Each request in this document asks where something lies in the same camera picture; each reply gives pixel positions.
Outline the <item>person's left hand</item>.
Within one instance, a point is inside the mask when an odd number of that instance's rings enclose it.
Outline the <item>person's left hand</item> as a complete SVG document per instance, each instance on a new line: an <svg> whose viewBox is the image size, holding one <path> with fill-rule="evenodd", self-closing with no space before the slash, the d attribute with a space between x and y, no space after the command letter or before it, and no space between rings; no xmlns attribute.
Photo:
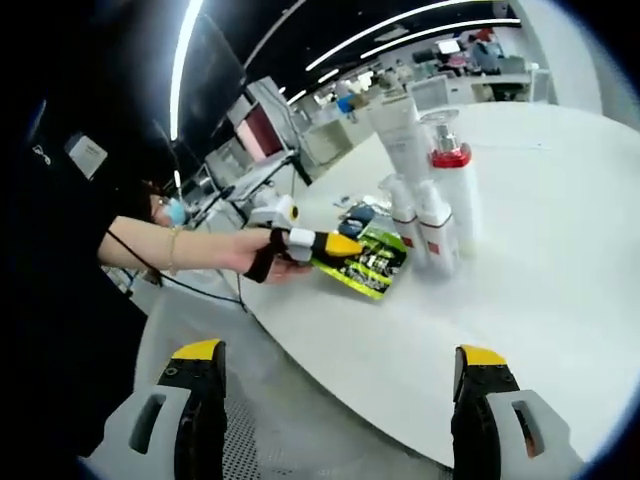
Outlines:
<svg viewBox="0 0 640 480"><path fill-rule="evenodd" d="M295 275L309 273L310 266L285 257L287 235L282 229L240 231L234 241L233 270L258 284L283 283Z"/></svg>

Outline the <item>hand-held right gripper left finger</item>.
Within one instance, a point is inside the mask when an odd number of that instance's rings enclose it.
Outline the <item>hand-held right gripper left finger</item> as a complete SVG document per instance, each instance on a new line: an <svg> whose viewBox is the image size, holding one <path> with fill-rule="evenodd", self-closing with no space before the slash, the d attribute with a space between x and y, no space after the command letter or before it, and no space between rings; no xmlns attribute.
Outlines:
<svg viewBox="0 0 640 480"><path fill-rule="evenodd" d="M105 424L104 479L221 479L226 433L225 343L177 350L154 385Z"/></svg>

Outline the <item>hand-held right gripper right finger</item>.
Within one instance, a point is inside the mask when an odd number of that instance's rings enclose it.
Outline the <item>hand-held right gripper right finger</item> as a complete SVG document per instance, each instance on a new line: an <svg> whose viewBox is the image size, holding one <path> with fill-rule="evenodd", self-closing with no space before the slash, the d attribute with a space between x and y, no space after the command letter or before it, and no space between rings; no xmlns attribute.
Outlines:
<svg viewBox="0 0 640 480"><path fill-rule="evenodd" d="M454 479L573 479L583 469L566 421L519 387L501 355L458 346L453 403Z"/></svg>

